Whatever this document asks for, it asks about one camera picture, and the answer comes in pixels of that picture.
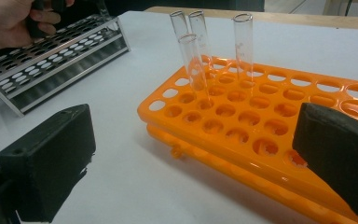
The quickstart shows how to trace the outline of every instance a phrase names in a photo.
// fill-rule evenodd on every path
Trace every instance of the orange rack lower tier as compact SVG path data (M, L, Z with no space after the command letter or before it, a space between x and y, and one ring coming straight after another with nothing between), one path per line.
M207 99L181 68L138 107L148 132L182 153L322 223L357 223L349 206L292 149L299 108L325 105L358 119L358 81L262 64L239 82L234 60L214 58Z

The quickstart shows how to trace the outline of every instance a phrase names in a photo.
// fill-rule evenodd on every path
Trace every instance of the black cable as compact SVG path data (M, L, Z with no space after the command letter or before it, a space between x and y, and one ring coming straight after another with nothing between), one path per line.
M352 0L350 0L347 4L347 9L345 10L345 16L348 16L348 12L350 11L350 7L351 7L351 1Z

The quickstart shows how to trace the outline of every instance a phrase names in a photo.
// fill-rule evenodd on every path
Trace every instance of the human hand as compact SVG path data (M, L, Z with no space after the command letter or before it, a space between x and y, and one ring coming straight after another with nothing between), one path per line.
M38 21L37 27L48 35L54 35L53 24L60 22L59 14L51 11L51 0L45 0L44 10L31 9L34 0L0 0L0 49L23 47L33 43L25 19L30 16ZM71 6L75 0L66 0Z

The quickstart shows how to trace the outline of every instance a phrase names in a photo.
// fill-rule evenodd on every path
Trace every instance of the white table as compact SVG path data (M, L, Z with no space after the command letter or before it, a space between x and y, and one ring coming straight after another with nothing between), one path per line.
M0 101L0 150L59 110L89 104L97 144L53 223L313 223L198 161L174 160L137 106L182 66L167 14L120 16L131 52L24 118ZM207 18L212 53L234 58L229 19ZM358 29L255 21L255 62L358 79Z

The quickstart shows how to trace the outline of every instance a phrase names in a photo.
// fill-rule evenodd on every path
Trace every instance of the test tube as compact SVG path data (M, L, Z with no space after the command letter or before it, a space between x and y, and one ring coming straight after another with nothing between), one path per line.
M187 22L185 13L183 11L174 11L170 14L171 22L173 26L173 30L175 31L176 38L179 40L179 38L182 35L188 34L188 28L187 28Z
M253 16L242 13L233 18L238 81L253 82Z
M182 35L179 38L183 62L189 79L189 84L196 99L206 99L211 102L205 72L200 57L200 46L194 34Z
M191 32L197 35L197 39L200 45L201 59L207 66L207 72L211 76L209 78L214 79L213 73L213 61L210 52L210 45L208 39L208 32L206 29L205 17L202 10L194 11L188 15L190 21Z

